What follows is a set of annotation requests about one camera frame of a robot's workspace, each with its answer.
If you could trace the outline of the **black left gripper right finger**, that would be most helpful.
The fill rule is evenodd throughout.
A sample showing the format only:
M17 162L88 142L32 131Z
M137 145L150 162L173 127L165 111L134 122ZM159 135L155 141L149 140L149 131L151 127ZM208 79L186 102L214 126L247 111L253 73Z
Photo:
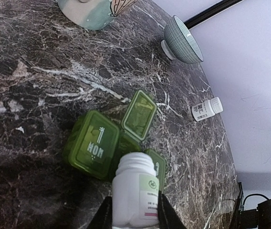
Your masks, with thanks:
M158 221L160 229L186 229L167 197L161 191L158 194Z

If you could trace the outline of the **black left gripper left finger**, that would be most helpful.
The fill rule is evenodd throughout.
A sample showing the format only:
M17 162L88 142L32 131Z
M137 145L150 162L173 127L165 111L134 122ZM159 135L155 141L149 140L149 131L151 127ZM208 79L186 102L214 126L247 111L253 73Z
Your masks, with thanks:
M112 198L107 196L89 223L87 229L112 228Z

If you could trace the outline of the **white pill bottle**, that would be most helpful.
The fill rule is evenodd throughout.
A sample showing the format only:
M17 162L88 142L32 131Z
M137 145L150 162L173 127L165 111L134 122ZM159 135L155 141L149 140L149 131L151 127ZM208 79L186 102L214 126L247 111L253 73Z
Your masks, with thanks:
M120 159L112 181L112 226L146 229L159 223L159 180L152 158L141 152Z
M206 100L191 107L191 114L199 122L223 112L223 106L219 97Z

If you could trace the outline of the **green weekly pill organizer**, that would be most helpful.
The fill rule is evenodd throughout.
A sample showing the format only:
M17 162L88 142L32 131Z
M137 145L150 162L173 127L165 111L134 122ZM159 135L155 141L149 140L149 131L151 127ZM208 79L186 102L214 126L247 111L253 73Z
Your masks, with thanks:
M97 110L75 122L63 150L65 163L102 181L112 182L120 158L141 152L157 111L157 104L137 90L120 123L115 124Z

